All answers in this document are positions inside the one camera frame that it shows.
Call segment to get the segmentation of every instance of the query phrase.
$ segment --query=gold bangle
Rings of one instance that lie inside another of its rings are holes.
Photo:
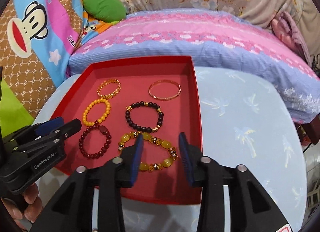
[[[101,94],[100,94],[101,89],[102,89],[103,87],[105,87],[106,85],[110,84],[110,83],[116,83],[116,84],[118,84],[117,89],[114,90],[111,94],[101,95]],[[98,89],[97,89],[97,94],[98,94],[98,96],[101,97],[101,98],[111,99],[111,98],[115,97],[115,96],[120,92],[120,90],[121,90],[121,84],[120,84],[119,80],[117,80],[117,79],[108,79],[108,80],[102,82],[101,85],[99,85],[99,87],[98,87]]]
[[[152,94],[151,94],[151,88],[153,88],[155,85],[157,85],[157,84],[159,84],[159,83],[170,83],[170,84],[174,84],[174,85],[176,85],[176,86],[179,88],[179,91],[178,91],[178,93],[177,93],[176,95],[171,96],[171,97],[157,97],[157,96],[155,96],[155,95],[152,95]],[[174,82],[174,81],[172,81],[172,80],[166,80],[166,79],[164,79],[164,80],[158,80],[158,81],[154,82],[153,84],[151,84],[151,86],[150,86],[149,89],[148,89],[148,92],[149,92],[149,95],[150,95],[151,97],[153,97],[154,99],[156,99],[156,100],[168,101],[168,100],[172,100],[172,99],[174,99],[174,98],[177,98],[177,97],[180,95],[180,93],[181,93],[181,86],[180,86],[177,82]]]
[[[140,171],[155,171],[155,170],[162,170],[163,167],[168,168],[172,165],[173,161],[178,158],[177,155],[177,150],[175,147],[171,146],[171,143],[166,141],[166,140],[161,140],[157,137],[152,136],[149,133],[142,133],[142,132],[130,132],[124,134],[120,142],[118,143],[118,151],[121,152],[123,148],[125,147],[125,143],[129,141],[131,138],[137,138],[138,134],[143,135],[143,139],[145,141],[149,141],[150,143],[154,143],[158,146],[162,146],[163,148],[167,149],[169,152],[169,158],[165,159],[162,161],[162,163],[152,163],[152,164],[147,164],[147,163],[140,163],[139,170]]]
[[[96,120],[95,122],[88,122],[87,121],[87,114],[89,113],[90,109],[95,105],[95,104],[98,104],[98,103],[105,103],[107,108],[106,108],[106,112],[98,119]],[[85,126],[93,126],[95,124],[101,124],[108,116],[108,114],[110,114],[110,108],[111,108],[111,105],[109,103],[108,100],[104,99],[104,98],[101,98],[101,99],[97,99],[97,100],[94,100],[91,104],[88,105],[88,107],[84,110],[84,113],[82,115],[82,122],[84,123]]]

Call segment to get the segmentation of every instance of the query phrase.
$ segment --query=rose gold bangle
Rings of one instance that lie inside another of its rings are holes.
[[[177,87],[179,88],[179,91],[178,91],[178,93],[177,93],[176,95],[171,96],[171,97],[158,97],[158,96],[152,95],[152,94],[151,94],[151,88],[153,88],[155,85],[157,85],[157,84],[159,84],[159,83],[170,83],[170,84],[173,84],[173,85],[175,85],[175,86],[177,86]],[[151,86],[150,86],[149,89],[148,89],[148,92],[149,92],[149,95],[152,96],[152,97],[153,97],[154,99],[156,99],[156,100],[168,101],[168,100],[172,100],[172,99],[174,99],[174,98],[177,98],[177,97],[180,95],[180,93],[181,93],[181,86],[180,86],[177,82],[174,82],[174,81],[172,81],[172,80],[166,80],[166,79],[164,79],[164,80],[158,80],[158,81],[154,82],[153,84],[151,84]]]

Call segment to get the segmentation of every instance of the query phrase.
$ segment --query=blanket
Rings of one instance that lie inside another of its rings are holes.
[[[109,28],[91,18],[83,0],[10,0],[0,18],[0,65],[4,67],[2,135],[31,124],[66,79],[71,54]]]

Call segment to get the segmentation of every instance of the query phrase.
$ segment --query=fingernail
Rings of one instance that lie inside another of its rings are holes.
[[[13,209],[13,215],[16,219],[21,220],[23,218],[21,212],[18,209]]]

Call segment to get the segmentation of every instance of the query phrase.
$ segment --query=yellow crystal bracelet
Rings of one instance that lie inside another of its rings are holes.
[[[152,136],[149,133],[142,133],[142,132],[130,132],[126,133],[121,137],[120,142],[118,143],[118,151],[121,152],[125,147],[125,143],[129,141],[131,138],[136,138],[138,134],[141,133],[143,135],[143,139],[145,141],[149,141],[150,143],[154,143],[158,146],[162,146],[163,148],[167,149],[169,152],[169,158],[162,161],[162,163],[140,163],[139,170],[140,171],[154,171],[154,170],[161,170],[163,167],[168,168],[172,165],[173,161],[178,158],[177,151],[175,147],[171,146],[171,143],[166,140],[161,140],[157,137]]]
[[[87,121],[87,114],[89,113],[90,109],[95,105],[95,104],[98,104],[98,103],[105,103],[107,108],[106,108],[106,112],[96,121],[94,122],[88,122]],[[83,115],[82,115],[82,122],[84,123],[84,125],[86,126],[93,126],[95,124],[101,124],[108,116],[108,114],[110,114],[110,103],[108,100],[104,99],[104,98],[101,98],[101,99],[97,99],[97,100],[94,100],[91,104],[88,105],[88,107],[85,109]]]

